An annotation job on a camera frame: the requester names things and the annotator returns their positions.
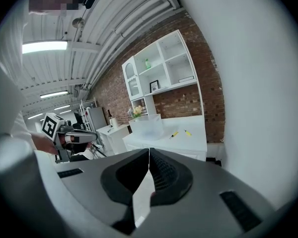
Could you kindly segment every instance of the bottle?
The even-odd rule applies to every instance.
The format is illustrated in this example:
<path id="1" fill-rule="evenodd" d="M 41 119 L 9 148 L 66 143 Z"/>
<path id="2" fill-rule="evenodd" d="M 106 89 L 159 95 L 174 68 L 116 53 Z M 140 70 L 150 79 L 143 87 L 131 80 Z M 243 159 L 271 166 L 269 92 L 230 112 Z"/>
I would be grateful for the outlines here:
<path id="1" fill-rule="evenodd" d="M 113 116 L 110 114 L 109 110 L 107 110 L 107 112 L 108 112 L 109 119 L 111 119 Z"/>
<path id="2" fill-rule="evenodd" d="M 145 64 L 146 64 L 146 68 L 147 68 L 147 69 L 150 69 L 150 68 L 151 68 L 151 65 L 150 65 L 150 63 L 148 62 L 148 59 L 146 59 Z"/>

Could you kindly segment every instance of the white table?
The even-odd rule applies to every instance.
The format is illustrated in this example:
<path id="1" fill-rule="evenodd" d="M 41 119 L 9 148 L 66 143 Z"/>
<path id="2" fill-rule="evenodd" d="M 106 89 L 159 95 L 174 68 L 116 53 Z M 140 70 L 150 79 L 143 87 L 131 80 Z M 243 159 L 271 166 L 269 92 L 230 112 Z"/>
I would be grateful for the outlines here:
<path id="1" fill-rule="evenodd" d="M 129 135 L 128 126 L 127 124 L 123 124 L 118 128 L 111 128 L 110 125 L 108 125 L 96 130 L 100 140 L 104 144 L 105 155 L 112 155 L 110 152 L 114 152 L 114 154 L 127 152 L 123 137 Z"/>
<path id="2" fill-rule="evenodd" d="M 128 151 L 140 148 L 157 148 L 197 160 L 205 161 L 207 154 L 207 140 L 205 133 L 204 116 L 162 119 L 164 134 L 159 140 L 143 140 L 134 133 L 123 138 Z"/>

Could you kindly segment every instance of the clear plastic container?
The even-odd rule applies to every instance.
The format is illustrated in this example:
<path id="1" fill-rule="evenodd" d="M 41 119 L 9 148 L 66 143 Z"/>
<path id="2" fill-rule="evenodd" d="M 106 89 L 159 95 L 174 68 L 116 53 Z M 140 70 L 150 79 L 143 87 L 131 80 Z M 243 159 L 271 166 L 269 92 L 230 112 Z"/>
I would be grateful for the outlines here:
<path id="1" fill-rule="evenodd" d="M 158 140 L 163 135 L 161 115 L 149 115 L 129 121 L 134 136 L 144 140 Z"/>

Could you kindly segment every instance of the hand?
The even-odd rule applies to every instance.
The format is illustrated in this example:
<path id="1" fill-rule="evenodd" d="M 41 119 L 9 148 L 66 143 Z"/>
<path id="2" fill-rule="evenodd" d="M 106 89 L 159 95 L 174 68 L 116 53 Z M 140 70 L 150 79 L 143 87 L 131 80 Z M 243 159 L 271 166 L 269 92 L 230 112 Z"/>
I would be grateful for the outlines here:
<path id="1" fill-rule="evenodd" d="M 33 143 L 37 150 L 58 155 L 58 151 L 56 150 L 53 144 L 53 141 L 51 139 L 47 138 L 42 133 L 35 133 L 35 132 L 30 132 L 30 133 L 32 136 Z"/>
<path id="2" fill-rule="evenodd" d="M 59 139 L 60 139 L 60 143 L 61 145 L 65 145 L 66 144 L 66 141 L 65 141 L 65 136 L 63 134 L 59 134 Z M 71 141 L 73 142 L 74 141 L 74 136 L 71 136 Z"/>

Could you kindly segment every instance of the green bottle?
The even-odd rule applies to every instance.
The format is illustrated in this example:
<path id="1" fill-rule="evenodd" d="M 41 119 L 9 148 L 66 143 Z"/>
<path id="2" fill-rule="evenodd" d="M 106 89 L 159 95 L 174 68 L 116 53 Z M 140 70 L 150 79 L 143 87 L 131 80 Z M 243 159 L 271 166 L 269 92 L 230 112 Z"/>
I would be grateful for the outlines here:
<path id="1" fill-rule="evenodd" d="M 145 64 L 146 64 L 146 68 L 147 68 L 147 69 L 150 69 L 150 68 L 151 68 L 151 65 L 150 65 L 150 63 L 148 62 L 148 59 L 146 59 Z"/>

